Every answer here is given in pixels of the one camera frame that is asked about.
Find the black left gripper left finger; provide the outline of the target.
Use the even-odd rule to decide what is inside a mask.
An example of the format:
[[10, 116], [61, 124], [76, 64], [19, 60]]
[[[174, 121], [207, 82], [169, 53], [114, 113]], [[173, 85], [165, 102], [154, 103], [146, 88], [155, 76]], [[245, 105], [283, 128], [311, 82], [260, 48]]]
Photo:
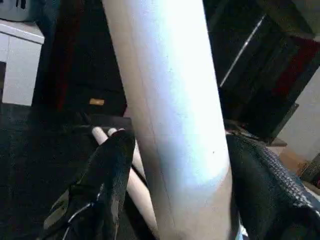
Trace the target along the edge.
[[76, 180], [52, 205], [45, 240], [114, 240], [135, 149], [134, 136], [113, 133], [97, 147]]

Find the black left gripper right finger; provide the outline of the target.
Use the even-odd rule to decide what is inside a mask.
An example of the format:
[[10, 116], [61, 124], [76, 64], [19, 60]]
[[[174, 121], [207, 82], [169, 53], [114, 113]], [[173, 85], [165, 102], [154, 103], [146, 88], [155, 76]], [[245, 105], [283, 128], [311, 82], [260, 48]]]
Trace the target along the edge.
[[278, 155], [240, 135], [226, 136], [232, 184], [250, 240], [318, 240], [320, 202]]

